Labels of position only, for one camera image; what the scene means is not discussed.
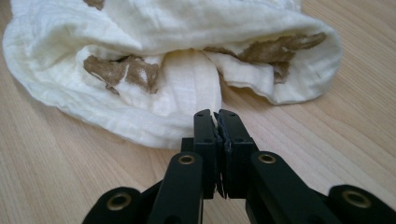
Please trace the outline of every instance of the towel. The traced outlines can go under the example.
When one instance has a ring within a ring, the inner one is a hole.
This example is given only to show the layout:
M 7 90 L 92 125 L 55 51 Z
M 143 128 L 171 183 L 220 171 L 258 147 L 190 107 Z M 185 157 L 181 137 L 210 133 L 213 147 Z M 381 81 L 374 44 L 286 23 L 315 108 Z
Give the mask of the towel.
M 315 99 L 338 34 L 297 0 L 11 0 L 3 49 L 38 101 L 147 147 L 179 148 L 220 78 L 274 105 Z

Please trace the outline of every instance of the light wood surface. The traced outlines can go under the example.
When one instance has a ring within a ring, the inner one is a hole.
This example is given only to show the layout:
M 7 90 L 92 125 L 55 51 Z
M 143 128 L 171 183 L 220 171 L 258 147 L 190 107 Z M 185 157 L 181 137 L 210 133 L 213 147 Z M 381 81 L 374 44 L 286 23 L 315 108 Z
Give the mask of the light wood surface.
M 342 37 L 344 59 L 317 100 L 272 106 L 222 85 L 260 150 L 274 151 L 319 192 L 348 183 L 396 209 L 396 1 L 307 0 L 304 13 Z M 1 36 L 11 20 L 0 1 Z M 0 58 L 0 223 L 81 223 L 119 187 L 163 178 L 177 150 L 134 145 L 34 100 Z M 248 223 L 244 201 L 205 201 L 204 223 Z

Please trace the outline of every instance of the brown stain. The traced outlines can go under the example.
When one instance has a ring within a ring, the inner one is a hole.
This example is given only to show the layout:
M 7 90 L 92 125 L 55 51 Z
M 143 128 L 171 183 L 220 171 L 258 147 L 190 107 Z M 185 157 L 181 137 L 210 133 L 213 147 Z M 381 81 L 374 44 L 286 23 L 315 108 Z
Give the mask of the brown stain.
M 102 10 L 105 4 L 105 0 L 83 0 L 89 7 L 96 7 L 98 10 Z
M 148 93 L 155 93 L 159 72 L 158 64 L 145 63 L 141 57 L 128 56 L 116 61 L 102 61 L 90 56 L 84 61 L 84 69 L 106 83 L 106 89 L 119 94 L 115 86 L 125 81 L 137 85 Z
M 290 61 L 299 49 L 311 49 L 326 39 L 324 33 L 315 35 L 287 35 L 277 40 L 254 42 L 238 55 L 225 48 L 205 48 L 205 51 L 228 54 L 245 63 L 269 63 L 274 67 L 274 83 L 285 83 Z

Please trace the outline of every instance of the crumpled white cloth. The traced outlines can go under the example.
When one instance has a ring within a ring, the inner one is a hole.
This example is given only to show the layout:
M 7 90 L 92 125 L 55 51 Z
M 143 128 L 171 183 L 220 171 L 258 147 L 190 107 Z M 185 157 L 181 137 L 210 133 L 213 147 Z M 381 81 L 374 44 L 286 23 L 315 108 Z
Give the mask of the crumpled white cloth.
M 249 87 L 275 105 L 314 99 L 331 84 L 341 56 L 332 27 L 300 12 L 297 0 L 106 0 L 102 10 L 83 0 L 11 0 L 4 35 L 7 66 L 46 105 L 137 144 L 178 148 L 193 136 L 192 115 L 221 108 L 219 73 L 228 85 Z M 254 41 L 282 35 L 326 39 L 297 52 L 285 83 L 269 64 L 243 63 L 206 47 L 240 53 Z M 89 56 L 128 55 L 160 65 L 155 93 L 122 82 L 105 89 L 84 69 Z

